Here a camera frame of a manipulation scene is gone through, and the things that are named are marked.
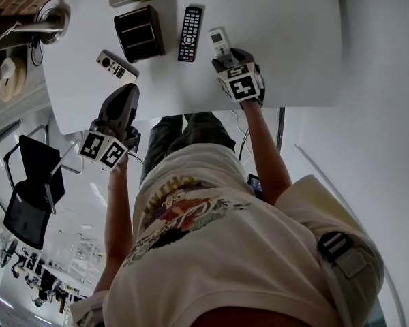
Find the tape roll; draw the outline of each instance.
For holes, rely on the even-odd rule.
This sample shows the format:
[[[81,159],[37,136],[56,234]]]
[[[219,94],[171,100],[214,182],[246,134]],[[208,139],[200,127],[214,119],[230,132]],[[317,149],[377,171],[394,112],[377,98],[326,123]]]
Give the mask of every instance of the tape roll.
[[[13,97],[19,95],[26,83],[26,65],[18,57],[6,59],[9,65],[10,60],[15,65],[14,73],[0,82],[0,98],[3,102],[10,101]]]

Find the white table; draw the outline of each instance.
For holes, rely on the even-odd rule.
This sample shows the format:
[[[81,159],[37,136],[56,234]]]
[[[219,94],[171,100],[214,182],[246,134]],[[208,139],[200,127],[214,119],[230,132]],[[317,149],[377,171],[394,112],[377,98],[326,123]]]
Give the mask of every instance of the white table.
[[[44,47],[44,72],[63,134],[88,129],[103,101],[121,86],[96,62],[105,49],[125,59],[108,0],[62,0],[70,8],[65,37]],[[267,84],[266,106],[331,106],[341,66],[338,0],[154,0],[167,54],[133,64],[139,72],[137,120],[238,108],[222,92],[207,31],[223,26],[232,47],[255,57]],[[177,61],[185,8],[203,5],[194,63]]]

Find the buckle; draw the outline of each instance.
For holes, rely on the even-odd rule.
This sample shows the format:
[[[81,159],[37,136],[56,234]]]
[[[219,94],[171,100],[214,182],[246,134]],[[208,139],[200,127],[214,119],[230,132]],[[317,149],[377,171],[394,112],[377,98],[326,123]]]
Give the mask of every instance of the buckle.
[[[328,232],[318,241],[318,250],[330,263],[353,247],[353,241],[343,232]]]

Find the black box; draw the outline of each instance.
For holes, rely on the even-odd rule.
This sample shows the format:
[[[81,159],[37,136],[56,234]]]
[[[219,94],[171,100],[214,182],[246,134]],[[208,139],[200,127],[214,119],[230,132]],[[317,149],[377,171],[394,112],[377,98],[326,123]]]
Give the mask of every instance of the black box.
[[[130,63],[165,54],[159,17],[150,5],[115,16],[114,24],[125,58]]]

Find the person's arm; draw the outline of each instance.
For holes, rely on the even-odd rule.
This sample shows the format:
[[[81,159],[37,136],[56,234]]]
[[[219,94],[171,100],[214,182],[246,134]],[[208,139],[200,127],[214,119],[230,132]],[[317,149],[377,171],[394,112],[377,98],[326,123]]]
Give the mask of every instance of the person's arm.
[[[291,186],[288,170],[268,130],[256,101],[242,102],[250,129],[254,162],[262,184],[265,201],[271,205]]]
[[[109,290],[115,275],[132,248],[129,194],[127,192],[127,155],[110,173],[109,198],[104,246],[106,267],[94,293]]]

